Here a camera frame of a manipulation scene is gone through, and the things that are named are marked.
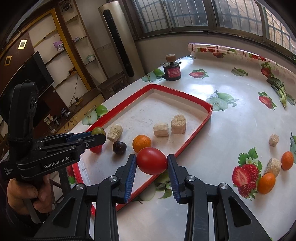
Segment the left hand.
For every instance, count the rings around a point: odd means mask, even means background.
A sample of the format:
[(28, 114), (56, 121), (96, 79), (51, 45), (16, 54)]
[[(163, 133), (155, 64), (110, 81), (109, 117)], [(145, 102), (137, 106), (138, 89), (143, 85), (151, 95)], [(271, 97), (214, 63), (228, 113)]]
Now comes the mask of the left hand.
[(37, 190), (33, 185), (27, 185), (11, 179), (7, 187), (9, 206), (18, 214), (27, 215), (29, 211), (23, 202), (25, 199), (37, 199), (33, 206), (40, 213), (49, 213), (53, 208), (50, 174), (43, 177), (42, 187)]

